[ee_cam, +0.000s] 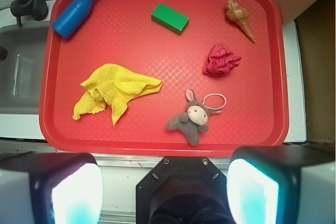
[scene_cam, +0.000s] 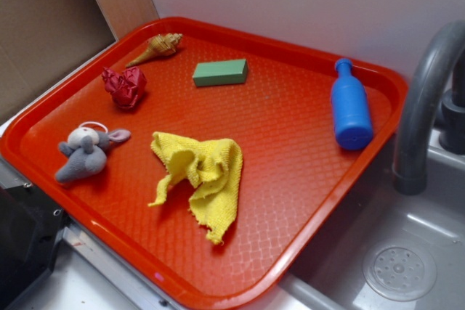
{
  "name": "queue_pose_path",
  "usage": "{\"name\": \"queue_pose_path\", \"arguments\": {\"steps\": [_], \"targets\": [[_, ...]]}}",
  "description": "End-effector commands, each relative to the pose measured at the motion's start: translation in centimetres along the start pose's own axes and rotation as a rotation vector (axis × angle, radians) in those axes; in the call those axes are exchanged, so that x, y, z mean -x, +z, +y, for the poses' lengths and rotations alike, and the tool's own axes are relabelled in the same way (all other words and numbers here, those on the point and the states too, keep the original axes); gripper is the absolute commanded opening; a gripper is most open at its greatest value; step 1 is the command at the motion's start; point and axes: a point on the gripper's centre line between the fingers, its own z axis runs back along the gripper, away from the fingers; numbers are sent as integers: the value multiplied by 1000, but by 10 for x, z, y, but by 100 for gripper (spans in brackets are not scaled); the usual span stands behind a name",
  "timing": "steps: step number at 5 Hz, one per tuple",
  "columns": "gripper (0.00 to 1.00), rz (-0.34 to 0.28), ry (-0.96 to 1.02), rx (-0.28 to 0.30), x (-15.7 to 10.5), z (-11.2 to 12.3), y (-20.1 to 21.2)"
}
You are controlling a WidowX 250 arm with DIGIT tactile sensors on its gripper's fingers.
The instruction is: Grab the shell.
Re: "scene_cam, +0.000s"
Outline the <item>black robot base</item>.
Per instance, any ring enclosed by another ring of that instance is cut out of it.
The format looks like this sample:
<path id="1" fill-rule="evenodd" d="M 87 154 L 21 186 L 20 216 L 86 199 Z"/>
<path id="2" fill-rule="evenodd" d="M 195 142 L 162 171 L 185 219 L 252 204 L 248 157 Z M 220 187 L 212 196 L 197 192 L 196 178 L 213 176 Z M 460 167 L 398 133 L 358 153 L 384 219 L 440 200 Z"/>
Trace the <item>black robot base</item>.
<path id="1" fill-rule="evenodd" d="M 54 271 L 68 215 L 37 186 L 1 189 L 1 308 L 11 309 Z"/>

